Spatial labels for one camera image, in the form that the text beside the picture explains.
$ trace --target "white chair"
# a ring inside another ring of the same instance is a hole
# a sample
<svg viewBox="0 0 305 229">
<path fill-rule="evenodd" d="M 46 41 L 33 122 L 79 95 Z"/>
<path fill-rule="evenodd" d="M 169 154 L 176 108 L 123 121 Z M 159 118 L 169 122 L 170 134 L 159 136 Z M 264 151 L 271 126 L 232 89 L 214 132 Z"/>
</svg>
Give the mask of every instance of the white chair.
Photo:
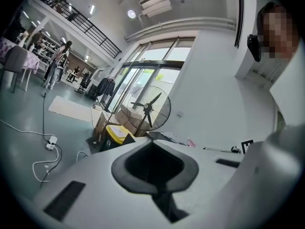
<svg viewBox="0 0 305 229">
<path fill-rule="evenodd" d="M 19 47 L 19 46 L 15 46 L 15 47 L 11 48 L 10 50 L 8 50 L 8 52 L 5 55 L 5 60 L 2 59 L 1 63 L 0 63 L 3 65 L 1 77 L 0 77 L 0 90 L 1 90 L 1 86 L 2 86 L 4 71 L 9 71 L 9 72 L 13 72 L 14 76 L 15 76 L 15 84 L 14 84 L 13 93 L 15 92 L 18 74 L 20 74 L 22 72 L 22 68 L 27 59 L 27 53 L 28 53 L 28 51 L 26 51 L 25 49 L 23 49 L 22 47 Z"/>
</svg>

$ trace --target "power strip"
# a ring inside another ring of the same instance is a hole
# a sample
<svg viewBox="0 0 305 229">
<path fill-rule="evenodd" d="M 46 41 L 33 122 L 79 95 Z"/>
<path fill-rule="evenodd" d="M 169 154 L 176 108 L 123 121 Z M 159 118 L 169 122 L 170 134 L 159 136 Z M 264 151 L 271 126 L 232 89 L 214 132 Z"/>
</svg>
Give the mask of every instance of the power strip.
<svg viewBox="0 0 305 229">
<path fill-rule="evenodd" d="M 54 149 L 54 144 L 56 144 L 56 142 L 57 142 L 57 137 L 51 136 L 49 142 L 50 143 L 47 144 L 47 149 L 48 150 L 53 150 Z"/>
</svg>

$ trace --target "black camera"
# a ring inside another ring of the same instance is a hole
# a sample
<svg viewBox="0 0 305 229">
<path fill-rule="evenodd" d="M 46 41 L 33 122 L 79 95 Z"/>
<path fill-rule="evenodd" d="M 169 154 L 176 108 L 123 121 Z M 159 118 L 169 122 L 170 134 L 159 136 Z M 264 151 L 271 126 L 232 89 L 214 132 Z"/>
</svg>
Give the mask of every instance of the black camera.
<svg viewBox="0 0 305 229">
<path fill-rule="evenodd" d="M 257 36 L 252 34 L 248 35 L 247 46 L 254 57 L 254 60 L 260 62 L 262 58 L 262 51 Z"/>
</svg>

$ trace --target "white pillar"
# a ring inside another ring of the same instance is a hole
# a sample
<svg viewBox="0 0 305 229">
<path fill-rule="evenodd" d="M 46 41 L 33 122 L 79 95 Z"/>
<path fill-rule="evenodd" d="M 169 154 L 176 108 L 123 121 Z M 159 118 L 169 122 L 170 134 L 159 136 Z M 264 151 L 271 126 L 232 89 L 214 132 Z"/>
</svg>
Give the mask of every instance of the white pillar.
<svg viewBox="0 0 305 229">
<path fill-rule="evenodd" d="M 40 24 L 35 28 L 35 30 L 33 31 L 33 33 L 30 35 L 30 37 L 27 40 L 26 46 L 28 48 L 33 35 L 35 35 L 37 32 L 41 31 L 42 28 L 46 25 L 46 23 L 48 23 L 48 21 L 50 20 L 50 18 L 48 16 L 44 17 L 44 19 L 40 22 Z"/>
</svg>

